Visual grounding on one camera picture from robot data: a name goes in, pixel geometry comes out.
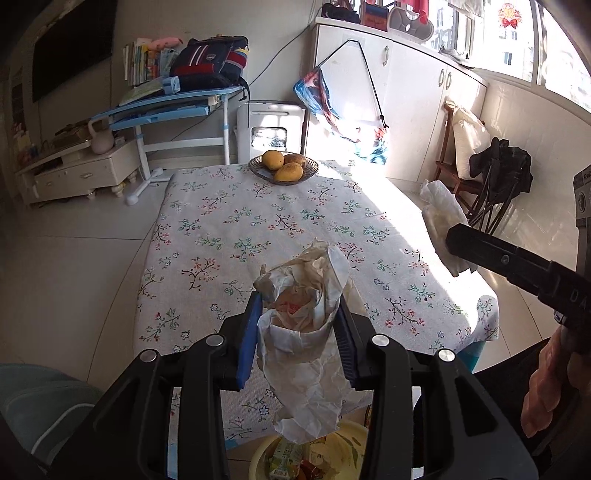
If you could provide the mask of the person's right hand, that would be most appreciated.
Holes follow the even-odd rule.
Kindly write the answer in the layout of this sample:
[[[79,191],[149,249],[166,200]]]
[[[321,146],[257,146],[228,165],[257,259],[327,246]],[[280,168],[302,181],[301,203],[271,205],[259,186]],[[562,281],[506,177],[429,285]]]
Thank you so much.
[[[566,381],[582,396],[590,396],[590,355],[572,351],[568,345],[571,341],[568,330],[558,326],[540,351],[538,368],[530,377],[521,413],[521,426],[527,438],[550,425]]]

